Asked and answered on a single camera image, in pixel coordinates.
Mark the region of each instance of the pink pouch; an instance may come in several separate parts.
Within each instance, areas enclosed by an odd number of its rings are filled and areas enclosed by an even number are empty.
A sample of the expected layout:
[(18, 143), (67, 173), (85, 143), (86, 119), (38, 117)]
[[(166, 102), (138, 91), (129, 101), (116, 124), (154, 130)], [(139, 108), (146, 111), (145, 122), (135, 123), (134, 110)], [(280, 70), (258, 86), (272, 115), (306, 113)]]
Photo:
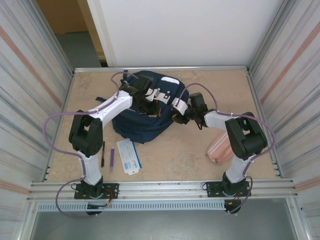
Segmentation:
[(222, 163), (234, 156), (226, 131), (220, 133), (210, 144), (206, 154), (214, 163)]

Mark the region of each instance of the perforated metal strip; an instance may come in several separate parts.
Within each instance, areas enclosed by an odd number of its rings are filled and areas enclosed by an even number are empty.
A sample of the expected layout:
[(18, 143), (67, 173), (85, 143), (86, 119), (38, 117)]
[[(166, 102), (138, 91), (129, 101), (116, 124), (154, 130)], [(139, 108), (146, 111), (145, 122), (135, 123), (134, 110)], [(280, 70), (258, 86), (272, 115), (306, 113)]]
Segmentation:
[[(65, 212), (96, 212), (87, 209), (88, 202), (61, 202), (59, 207)], [(98, 211), (170, 211), (170, 210), (225, 210), (224, 200), (179, 200), (179, 201), (114, 201), (108, 208)], [(42, 202), (38, 212), (57, 212), (54, 202)]]

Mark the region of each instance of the navy backpack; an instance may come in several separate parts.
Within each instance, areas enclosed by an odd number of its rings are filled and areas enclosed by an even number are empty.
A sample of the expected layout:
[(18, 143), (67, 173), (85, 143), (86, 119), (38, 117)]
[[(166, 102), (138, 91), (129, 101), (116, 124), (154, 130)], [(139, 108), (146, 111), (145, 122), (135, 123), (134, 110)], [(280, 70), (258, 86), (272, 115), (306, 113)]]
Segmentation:
[[(132, 106), (112, 119), (112, 125), (115, 132), (122, 137), (130, 139), (132, 142), (143, 144), (156, 138), (174, 122), (172, 116), (175, 112), (172, 111), (172, 102), (175, 98), (179, 98), (181, 92), (185, 89), (185, 85), (176, 78), (152, 71), (139, 71), (134, 75), (148, 77), (152, 81), (150, 88), (160, 91), (156, 99), (161, 108), (161, 114), (160, 116), (140, 114)], [(135, 83), (135, 81), (137, 79), (133, 76), (123, 74), (121, 83), (127, 82), (131, 84)], [(189, 92), (186, 90), (181, 100), (187, 103), (188, 98)]]

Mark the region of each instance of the gray floor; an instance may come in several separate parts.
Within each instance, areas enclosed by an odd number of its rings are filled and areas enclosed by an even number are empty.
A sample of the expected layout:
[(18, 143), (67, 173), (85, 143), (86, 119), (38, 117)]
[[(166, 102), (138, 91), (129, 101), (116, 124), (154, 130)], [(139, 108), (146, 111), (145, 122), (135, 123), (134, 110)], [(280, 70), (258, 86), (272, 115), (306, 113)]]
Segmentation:
[(89, 32), (56, 34), (55, 37), (73, 68), (101, 68)]
[(70, 219), (38, 213), (33, 240), (296, 240), (285, 199), (248, 200), (238, 215), (221, 210), (103, 212)]

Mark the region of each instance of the work surface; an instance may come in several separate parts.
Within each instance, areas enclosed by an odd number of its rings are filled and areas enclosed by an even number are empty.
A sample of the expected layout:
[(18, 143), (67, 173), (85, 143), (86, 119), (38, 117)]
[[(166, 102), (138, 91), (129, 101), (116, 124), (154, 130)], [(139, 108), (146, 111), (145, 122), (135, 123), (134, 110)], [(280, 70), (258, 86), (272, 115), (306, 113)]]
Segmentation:
[[(209, 88), (218, 101), (220, 111), (228, 113), (253, 112), (258, 116), (245, 72), (229, 71), (161, 71), (162, 74), (178, 78), (185, 85), (201, 83)], [(116, 91), (110, 82), (113, 72), (88, 72), (75, 75), (73, 87), (66, 110), (76, 112), (90, 110), (100, 102), (96, 97), (110, 98)], [(121, 75), (115, 77), (120, 82)], [(210, 95), (199, 86), (192, 86), (190, 93), (201, 92), (208, 108), (214, 108)], [(68, 142), (73, 116), (65, 116), (57, 141), (57, 147), (74, 152)], [(101, 168), (104, 181), (183, 181), (218, 180), (230, 166), (231, 161), (216, 164), (206, 156), (212, 140), (221, 132), (217, 128), (199, 130), (196, 123), (187, 125), (173, 123), (167, 130), (151, 142), (136, 143), (136, 150), (142, 164), (138, 173), (128, 175), (124, 172), (117, 142), (123, 138), (114, 131), (109, 122), (103, 130), (105, 141), (105, 166)], [(110, 149), (114, 148), (114, 167), (110, 172)], [(48, 181), (66, 182), (79, 179), (81, 164), (76, 157), (56, 152), (53, 156)], [(274, 178), (270, 155), (258, 158), (251, 165), (248, 175), (256, 179)]]

